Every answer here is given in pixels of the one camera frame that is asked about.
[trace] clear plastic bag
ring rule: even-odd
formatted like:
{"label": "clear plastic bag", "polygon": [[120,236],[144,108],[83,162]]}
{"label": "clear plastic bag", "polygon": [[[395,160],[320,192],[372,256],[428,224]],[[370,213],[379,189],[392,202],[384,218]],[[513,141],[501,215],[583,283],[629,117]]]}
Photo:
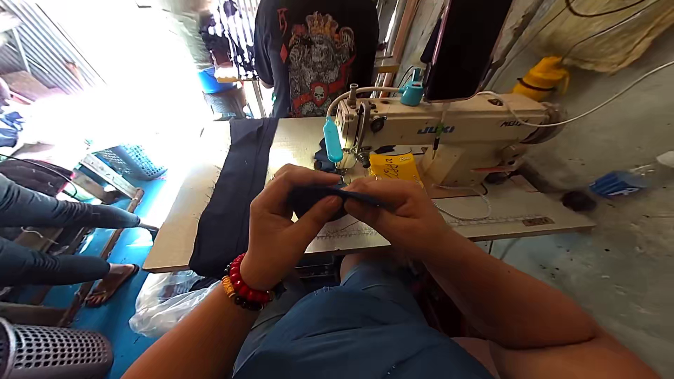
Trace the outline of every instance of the clear plastic bag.
{"label": "clear plastic bag", "polygon": [[194,271],[149,274],[135,300],[131,330],[151,338],[161,337],[185,317],[220,282],[188,292],[201,279]]}

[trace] beaded bracelet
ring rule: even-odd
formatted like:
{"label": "beaded bracelet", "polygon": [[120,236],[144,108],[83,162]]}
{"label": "beaded bracelet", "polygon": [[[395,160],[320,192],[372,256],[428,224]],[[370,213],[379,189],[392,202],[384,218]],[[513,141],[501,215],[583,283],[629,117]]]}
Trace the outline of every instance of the beaded bracelet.
{"label": "beaded bracelet", "polygon": [[224,270],[224,277],[220,281],[228,297],[234,297],[234,304],[251,311],[259,311],[272,300],[271,291],[258,291],[252,289],[243,282],[241,273],[241,261],[246,253],[236,257]]}

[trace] denim shorts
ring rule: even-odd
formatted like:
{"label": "denim shorts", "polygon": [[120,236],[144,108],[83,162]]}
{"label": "denim shorts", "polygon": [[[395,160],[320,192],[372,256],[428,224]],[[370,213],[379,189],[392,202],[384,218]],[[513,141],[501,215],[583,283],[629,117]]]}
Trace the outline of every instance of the denim shorts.
{"label": "denim shorts", "polygon": [[[413,318],[418,318],[419,322],[426,324],[417,301],[412,296],[409,288],[404,284],[406,277],[400,270],[386,261],[365,260],[359,262],[353,267],[339,284],[352,290],[366,292],[376,298],[384,301],[391,301],[401,307],[401,312],[411,314]],[[284,281],[286,291],[278,300],[272,301],[260,312],[251,332],[239,351],[235,362],[234,373],[243,365],[255,350],[260,346],[267,334],[273,329],[274,325],[304,296],[310,296],[302,291],[302,285],[299,283],[287,283]],[[323,287],[314,294],[324,291],[331,291],[333,287]]]}

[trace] black graphic t-shirt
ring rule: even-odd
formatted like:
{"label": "black graphic t-shirt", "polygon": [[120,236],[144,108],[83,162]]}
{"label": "black graphic t-shirt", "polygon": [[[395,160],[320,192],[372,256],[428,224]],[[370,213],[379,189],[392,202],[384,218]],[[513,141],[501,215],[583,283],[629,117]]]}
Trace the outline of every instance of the black graphic t-shirt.
{"label": "black graphic t-shirt", "polygon": [[372,0],[262,0],[255,70],[274,85],[274,117],[324,116],[349,84],[372,85],[379,36]]}

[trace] teal plastic clip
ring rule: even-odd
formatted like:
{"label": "teal plastic clip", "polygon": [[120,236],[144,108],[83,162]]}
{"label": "teal plastic clip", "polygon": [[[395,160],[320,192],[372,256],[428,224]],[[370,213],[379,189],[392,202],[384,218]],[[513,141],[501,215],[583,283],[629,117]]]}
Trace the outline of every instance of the teal plastic clip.
{"label": "teal plastic clip", "polygon": [[420,68],[415,67],[414,71],[412,71],[412,80],[399,89],[398,93],[402,94],[402,97],[400,98],[401,104],[410,107],[419,105],[421,98],[423,98],[423,84],[421,82]]}
{"label": "teal plastic clip", "polygon": [[326,124],[323,125],[323,137],[326,139],[326,150],[328,151],[328,159],[330,159],[330,162],[341,162],[344,158],[342,144],[339,141],[337,124],[332,121],[330,116],[326,116]]}

